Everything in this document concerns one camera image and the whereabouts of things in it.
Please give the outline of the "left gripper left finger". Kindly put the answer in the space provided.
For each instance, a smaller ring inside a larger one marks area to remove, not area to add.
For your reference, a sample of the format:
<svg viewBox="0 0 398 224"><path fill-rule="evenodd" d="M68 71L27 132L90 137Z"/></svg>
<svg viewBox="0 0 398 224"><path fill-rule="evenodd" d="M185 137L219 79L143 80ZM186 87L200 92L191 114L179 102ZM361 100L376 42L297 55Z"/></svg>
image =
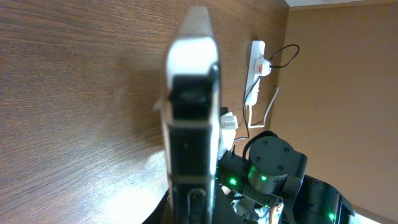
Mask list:
<svg viewBox="0 0 398 224"><path fill-rule="evenodd" d="M169 191L167 190L154 211L142 222L142 224L160 224L165 207L169 204L168 197Z"/></svg>

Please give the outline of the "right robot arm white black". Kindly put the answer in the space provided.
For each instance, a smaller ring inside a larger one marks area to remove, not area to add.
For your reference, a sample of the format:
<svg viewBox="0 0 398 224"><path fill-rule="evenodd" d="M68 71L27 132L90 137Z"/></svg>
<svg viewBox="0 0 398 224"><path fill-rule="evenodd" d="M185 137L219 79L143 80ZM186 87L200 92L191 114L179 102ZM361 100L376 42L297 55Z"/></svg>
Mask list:
<svg viewBox="0 0 398 224"><path fill-rule="evenodd" d="M350 223L352 204L332 185L305 173L308 158L272 131L224 153L217 165L221 185L266 208L283 205L281 223Z"/></svg>

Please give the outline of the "black smartphone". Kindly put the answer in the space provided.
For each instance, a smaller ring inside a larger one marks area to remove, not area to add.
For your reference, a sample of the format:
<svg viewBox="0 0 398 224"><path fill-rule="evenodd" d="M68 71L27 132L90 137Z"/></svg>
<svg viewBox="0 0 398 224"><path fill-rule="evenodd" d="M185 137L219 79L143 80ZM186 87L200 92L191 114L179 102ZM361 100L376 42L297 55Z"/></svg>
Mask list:
<svg viewBox="0 0 398 224"><path fill-rule="evenodd" d="M174 223L211 223L221 109L218 44L205 6L192 6L165 51L159 109Z"/></svg>

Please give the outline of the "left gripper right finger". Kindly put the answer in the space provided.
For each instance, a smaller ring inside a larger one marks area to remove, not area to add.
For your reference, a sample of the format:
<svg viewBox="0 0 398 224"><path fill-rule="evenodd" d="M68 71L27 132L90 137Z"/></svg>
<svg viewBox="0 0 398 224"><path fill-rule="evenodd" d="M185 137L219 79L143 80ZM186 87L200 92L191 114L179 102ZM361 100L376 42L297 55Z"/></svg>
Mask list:
<svg viewBox="0 0 398 224"><path fill-rule="evenodd" d="M215 207L213 210L214 224L243 224L244 222L237 216L230 201L224 194L220 186L216 187Z"/></svg>

